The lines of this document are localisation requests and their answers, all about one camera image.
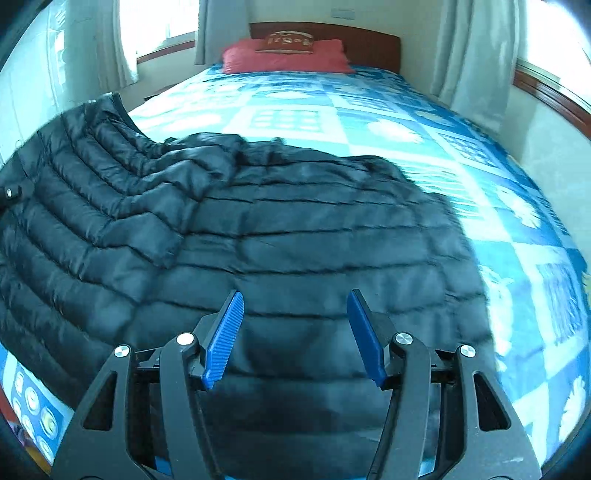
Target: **electrical outlet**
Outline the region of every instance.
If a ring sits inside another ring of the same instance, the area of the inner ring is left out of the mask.
[[[344,18],[346,20],[355,20],[355,10],[347,8],[332,8],[330,16],[333,18]]]

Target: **bed sheet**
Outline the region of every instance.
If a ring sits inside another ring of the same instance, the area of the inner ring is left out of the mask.
[[[589,399],[586,263],[539,188],[497,142],[400,75],[355,70],[225,75],[214,66],[130,116],[156,141],[207,131],[378,155],[424,190],[447,195],[488,291],[499,379],[543,464]],[[71,409],[1,345],[0,379],[52,461]],[[47,434],[47,425],[56,432]]]

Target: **decorative pillow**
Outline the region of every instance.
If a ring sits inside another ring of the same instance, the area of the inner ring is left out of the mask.
[[[303,32],[275,32],[268,35],[258,51],[267,53],[312,53],[314,37]]]

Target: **white curtain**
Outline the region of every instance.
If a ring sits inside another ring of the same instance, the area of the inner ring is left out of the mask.
[[[133,44],[122,41],[119,0],[68,0],[66,80],[75,103],[137,82]]]
[[[246,0],[199,0],[195,65],[221,61],[226,47],[250,36]]]
[[[444,0],[430,93],[490,133],[501,129],[519,43],[518,0]]]

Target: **blue gripper pad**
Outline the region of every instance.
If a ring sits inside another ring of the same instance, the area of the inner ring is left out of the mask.
[[[369,378],[375,381],[378,387],[384,384],[387,378],[384,367],[384,349],[379,344],[378,337],[369,321],[369,310],[361,292],[353,290],[347,297],[347,317],[353,330],[357,348],[361,354],[365,371]]]
[[[202,381],[208,390],[213,388],[215,382],[222,379],[228,364],[232,347],[244,318],[244,297],[242,293],[237,291],[226,311],[220,312],[220,314],[223,315],[222,321],[205,350],[205,371]]]

